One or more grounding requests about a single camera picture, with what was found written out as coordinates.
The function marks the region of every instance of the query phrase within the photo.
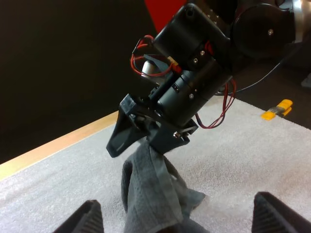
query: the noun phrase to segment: textured white surface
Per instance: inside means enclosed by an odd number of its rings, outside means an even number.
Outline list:
[[[221,103],[213,98],[202,108],[203,122],[219,116]],[[311,220],[311,131],[280,118],[264,121],[262,112],[237,100],[219,128],[199,129],[190,144],[167,154],[188,186],[207,195],[191,218],[212,233],[250,232],[258,191]],[[0,232],[52,232],[89,199],[102,205],[105,232],[122,232],[121,170],[137,144],[112,159],[105,150],[112,130],[0,182]]]

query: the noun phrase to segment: wooden table edge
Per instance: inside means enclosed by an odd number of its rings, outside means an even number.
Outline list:
[[[114,124],[117,121],[117,117],[118,112],[114,112],[1,164],[0,181]]]

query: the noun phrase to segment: towel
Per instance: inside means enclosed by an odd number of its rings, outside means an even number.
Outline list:
[[[188,189],[175,167],[143,142],[123,165],[121,197],[125,233],[206,233],[190,220],[205,194]]]

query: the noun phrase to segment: red wire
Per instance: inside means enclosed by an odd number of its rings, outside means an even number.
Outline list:
[[[151,39],[152,41],[153,41],[153,39],[154,39],[151,35],[145,35],[144,38]],[[143,40],[141,40],[141,41],[138,43],[137,49],[139,50],[139,49],[141,49],[141,48],[143,48],[143,47],[146,47],[146,46],[148,46],[148,44],[143,44]],[[132,54],[132,57],[131,57],[131,68],[132,68],[132,70],[133,70],[135,73],[137,73],[137,74],[139,74],[139,75],[144,75],[144,74],[143,74],[141,71],[139,71],[139,70],[136,69],[135,64],[134,64],[134,61],[135,61],[135,60],[138,60],[138,59],[142,59],[142,58],[143,58],[143,57],[141,57],[141,56],[136,58],[134,54]],[[165,70],[165,71],[163,71],[163,72],[161,72],[161,73],[148,74],[148,76],[150,76],[150,77],[162,77],[162,76],[166,75],[167,73],[169,73],[169,72],[171,71],[172,66],[173,66],[173,65],[171,64],[167,70]]]
[[[203,129],[214,129],[214,128],[216,128],[217,126],[219,126],[219,125],[223,122],[223,120],[224,120],[224,118],[225,118],[226,112],[228,111],[228,109],[229,109],[229,108],[231,107],[231,105],[233,104],[233,101],[234,101],[234,99],[235,99],[235,93],[236,93],[236,90],[237,90],[236,82],[235,82],[233,79],[231,79],[230,82],[232,83],[232,86],[233,86],[232,95],[230,96],[229,102],[227,103],[228,84],[226,83],[226,85],[225,85],[225,94],[224,94],[224,101],[223,101],[223,112],[221,113],[221,115],[220,115],[219,118],[217,118],[216,120],[214,120],[213,123],[211,123],[209,126],[205,126],[205,125],[202,123],[202,121],[201,121],[199,115],[198,115],[197,113],[195,114],[195,117],[196,117],[196,119],[197,119],[197,122],[198,122],[198,124],[200,125],[201,128],[203,128]]]

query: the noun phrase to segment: red panel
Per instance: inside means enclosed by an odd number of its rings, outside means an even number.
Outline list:
[[[159,33],[186,0],[145,0],[149,14]]]

